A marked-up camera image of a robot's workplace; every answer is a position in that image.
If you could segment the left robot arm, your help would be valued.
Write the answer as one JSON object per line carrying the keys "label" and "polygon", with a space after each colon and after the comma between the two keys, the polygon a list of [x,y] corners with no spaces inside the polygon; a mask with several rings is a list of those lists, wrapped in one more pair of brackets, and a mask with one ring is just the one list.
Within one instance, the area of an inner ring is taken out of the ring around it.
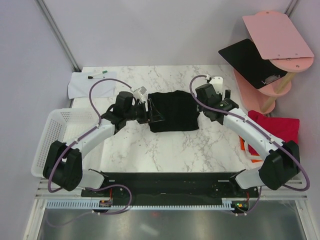
{"label": "left robot arm", "polygon": [[148,124],[164,121],[151,99],[137,100],[127,91],[120,92],[114,104],[99,116],[98,123],[87,132],[67,142],[54,141],[48,150],[43,176],[49,183],[66,191],[77,187],[91,189],[99,197],[106,196],[110,185],[105,177],[94,170],[84,170],[84,158],[99,144],[118,133],[128,121]]}

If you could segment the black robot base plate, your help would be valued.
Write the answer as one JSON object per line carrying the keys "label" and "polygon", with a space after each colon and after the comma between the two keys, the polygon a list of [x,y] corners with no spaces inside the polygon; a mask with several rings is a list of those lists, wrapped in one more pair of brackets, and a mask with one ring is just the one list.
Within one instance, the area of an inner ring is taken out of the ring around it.
{"label": "black robot base plate", "polygon": [[212,204],[223,198],[247,199],[257,187],[236,186],[233,172],[106,172],[102,191],[83,190],[82,197],[111,197],[120,204]]}

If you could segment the black t-shirt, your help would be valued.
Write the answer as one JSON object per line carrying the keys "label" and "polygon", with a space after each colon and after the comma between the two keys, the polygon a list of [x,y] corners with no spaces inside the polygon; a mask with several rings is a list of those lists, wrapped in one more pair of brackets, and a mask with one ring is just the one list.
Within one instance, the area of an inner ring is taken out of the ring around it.
{"label": "black t-shirt", "polygon": [[199,129],[197,103],[188,92],[154,92],[148,95],[156,110],[164,118],[162,121],[149,123],[153,133],[188,132]]}

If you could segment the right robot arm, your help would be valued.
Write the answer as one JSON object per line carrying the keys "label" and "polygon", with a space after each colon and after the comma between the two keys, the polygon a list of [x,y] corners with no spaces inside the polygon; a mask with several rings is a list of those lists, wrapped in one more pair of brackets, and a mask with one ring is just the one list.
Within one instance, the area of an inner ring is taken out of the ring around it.
{"label": "right robot arm", "polygon": [[195,89],[196,99],[203,114],[212,122],[217,121],[234,131],[250,145],[263,160],[261,167],[243,170],[229,184],[235,197],[242,196],[247,189],[266,186],[277,190],[300,173],[299,146],[294,141],[285,142],[254,122],[230,98],[216,93],[210,83]]}

